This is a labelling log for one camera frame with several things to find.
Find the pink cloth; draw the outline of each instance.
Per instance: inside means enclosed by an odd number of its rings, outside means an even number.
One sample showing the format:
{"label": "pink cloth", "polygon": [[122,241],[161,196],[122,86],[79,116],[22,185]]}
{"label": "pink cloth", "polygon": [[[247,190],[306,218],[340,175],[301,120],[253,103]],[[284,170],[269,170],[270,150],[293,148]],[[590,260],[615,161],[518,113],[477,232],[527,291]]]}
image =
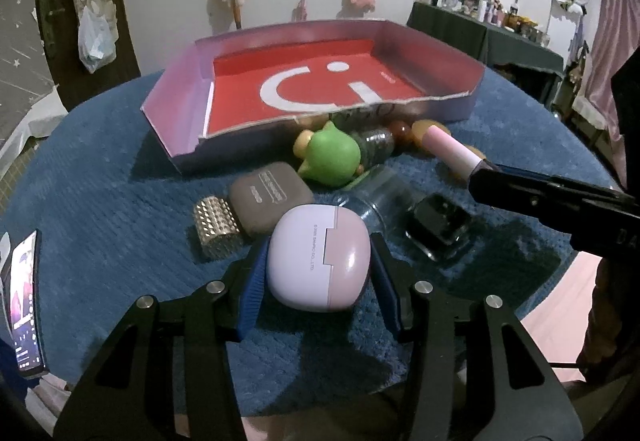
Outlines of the pink cloth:
{"label": "pink cloth", "polygon": [[600,23],[593,44],[593,69],[586,95],[605,116],[609,127],[614,167],[626,187],[626,162],[611,78],[640,44],[640,0],[602,0]]}
{"label": "pink cloth", "polygon": [[[548,361],[575,363],[589,325],[600,258],[581,251],[564,277],[522,325]],[[578,369],[554,369],[560,381],[584,381]]]}

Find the phone screen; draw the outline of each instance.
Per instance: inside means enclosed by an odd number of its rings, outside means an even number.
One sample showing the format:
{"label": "phone screen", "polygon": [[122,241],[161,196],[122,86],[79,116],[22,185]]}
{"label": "phone screen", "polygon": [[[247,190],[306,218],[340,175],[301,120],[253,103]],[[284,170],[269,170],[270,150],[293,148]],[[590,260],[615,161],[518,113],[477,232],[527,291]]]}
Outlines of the phone screen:
{"label": "phone screen", "polygon": [[9,306],[18,369],[24,377],[47,372],[36,324],[34,272],[37,268],[38,231],[18,244],[11,258]]}

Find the white logo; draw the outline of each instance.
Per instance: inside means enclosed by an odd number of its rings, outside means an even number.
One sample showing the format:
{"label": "white logo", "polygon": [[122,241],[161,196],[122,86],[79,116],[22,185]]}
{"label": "white logo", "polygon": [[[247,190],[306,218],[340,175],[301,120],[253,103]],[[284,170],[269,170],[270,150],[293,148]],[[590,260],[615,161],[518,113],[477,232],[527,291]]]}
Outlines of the white logo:
{"label": "white logo", "polygon": [[[326,68],[333,73],[341,73],[347,71],[350,66],[346,62],[330,62]],[[311,69],[307,66],[288,69],[282,73],[277,73],[267,78],[260,88],[260,98],[262,101],[274,109],[287,111],[289,113],[333,113],[340,110],[335,104],[306,104],[304,102],[292,102],[282,98],[278,93],[279,85],[287,78],[297,75],[311,73]],[[360,99],[366,104],[375,104],[382,102],[382,98],[365,82],[351,82],[349,87],[355,92]]]}

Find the gray case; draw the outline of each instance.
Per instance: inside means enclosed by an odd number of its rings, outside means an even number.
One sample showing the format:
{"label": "gray case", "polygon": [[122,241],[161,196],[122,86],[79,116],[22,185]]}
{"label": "gray case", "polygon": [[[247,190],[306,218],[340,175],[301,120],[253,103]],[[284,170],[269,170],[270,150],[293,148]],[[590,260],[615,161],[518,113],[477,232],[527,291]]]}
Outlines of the gray case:
{"label": "gray case", "polygon": [[287,163],[271,163],[239,177],[229,187],[229,203],[250,237],[271,233],[290,209],[314,202],[311,189]]}

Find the dark green table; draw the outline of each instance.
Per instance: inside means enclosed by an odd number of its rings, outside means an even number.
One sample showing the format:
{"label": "dark green table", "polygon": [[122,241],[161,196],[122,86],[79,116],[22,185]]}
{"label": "dark green table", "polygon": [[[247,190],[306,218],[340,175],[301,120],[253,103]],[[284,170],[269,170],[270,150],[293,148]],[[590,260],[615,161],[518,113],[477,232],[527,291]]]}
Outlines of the dark green table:
{"label": "dark green table", "polygon": [[512,64],[534,72],[530,75],[534,81],[527,83],[535,87],[523,89],[542,104],[564,79],[560,55],[493,24],[415,2],[407,26],[460,49],[491,68]]}

